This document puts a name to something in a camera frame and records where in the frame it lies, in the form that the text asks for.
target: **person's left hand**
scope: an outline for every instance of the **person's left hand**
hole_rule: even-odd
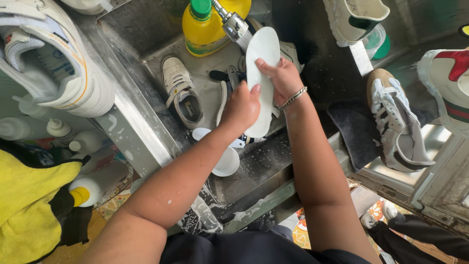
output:
[[[260,94],[260,85],[255,85],[249,91],[246,81],[242,81],[228,98],[219,127],[229,127],[235,137],[241,136],[259,117]]]

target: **yellow towel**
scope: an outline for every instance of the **yellow towel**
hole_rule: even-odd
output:
[[[25,166],[0,150],[0,263],[24,264],[51,252],[61,226],[48,202],[82,166],[72,161],[45,169]]]

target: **white sneaker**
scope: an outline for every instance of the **white sneaker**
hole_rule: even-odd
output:
[[[390,12],[381,0],[323,1],[339,47],[347,47],[363,39]]]
[[[360,217],[360,222],[366,229],[372,229],[378,224],[378,221],[368,212]]]
[[[204,112],[189,70],[178,58],[168,58],[163,63],[163,80],[169,95],[166,107],[174,102],[184,125],[198,128],[204,122]]]
[[[415,172],[435,164],[425,151],[420,122],[410,111],[409,102],[398,80],[387,70],[370,72],[367,84],[368,104],[381,134],[387,167]]]
[[[430,50],[417,65],[418,77],[438,103],[441,123],[469,138],[469,50]]]
[[[0,70],[38,105],[97,117],[114,104],[111,83],[53,0],[0,0],[0,37]]]
[[[384,202],[383,208],[381,208],[383,211],[383,216],[386,218],[386,220],[389,223],[389,220],[395,218],[397,216],[397,208],[394,206],[394,204],[388,200]]]

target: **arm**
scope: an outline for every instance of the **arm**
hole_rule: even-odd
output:
[[[113,215],[81,263],[158,263],[166,231],[182,218],[225,149],[257,120],[260,86],[242,82],[219,126],[156,172]],[[124,248],[116,241],[124,241]]]
[[[282,105],[303,87],[295,66],[282,58],[278,67],[256,61],[271,76],[274,100]],[[304,93],[287,109],[295,188],[304,207],[311,249],[342,249],[370,261],[381,261],[369,243],[356,215],[347,180],[327,141],[318,114]]]

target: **yellow bottle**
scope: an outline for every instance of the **yellow bottle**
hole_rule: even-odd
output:
[[[219,3],[243,19],[251,8],[251,0],[219,0]],[[230,41],[222,25],[221,17],[210,0],[190,0],[182,16],[187,50],[195,57],[205,57],[220,50]]]

